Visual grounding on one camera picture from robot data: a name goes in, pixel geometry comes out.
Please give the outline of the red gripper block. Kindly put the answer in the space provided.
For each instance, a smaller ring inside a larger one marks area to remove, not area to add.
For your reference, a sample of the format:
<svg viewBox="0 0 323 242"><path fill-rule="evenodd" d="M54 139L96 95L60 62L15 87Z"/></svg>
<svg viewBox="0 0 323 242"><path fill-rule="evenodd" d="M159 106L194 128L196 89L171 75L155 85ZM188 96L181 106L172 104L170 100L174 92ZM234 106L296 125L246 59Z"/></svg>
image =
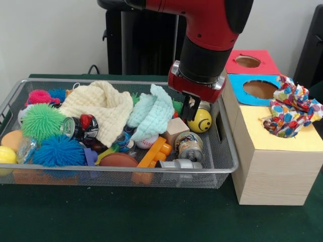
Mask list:
<svg viewBox="0 0 323 242"><path fill-rule="evenodd" d="M215 103L220 97L226 84L225 70L216 77L216 81L211 84L202 84L186 79L179 70L180 61L176 60L172 64L168 74L168 86L180 93L185 94L181 118L187 118L188 121L194 121L201 100L209 103Z"/></svg>

